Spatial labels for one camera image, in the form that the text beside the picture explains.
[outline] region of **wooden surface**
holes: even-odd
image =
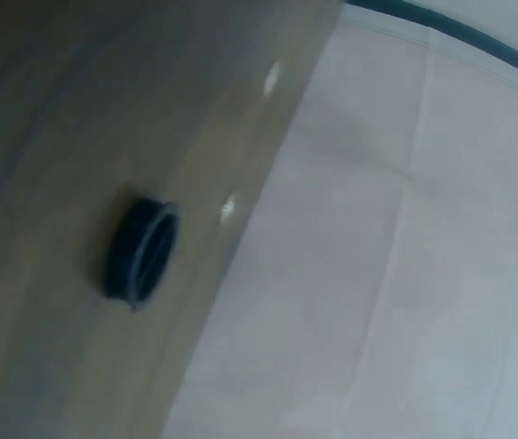
[[[0,438],[158,437],[339,6],[0,0]],[[134,193],[181,212],[136,314],[98,283]]]

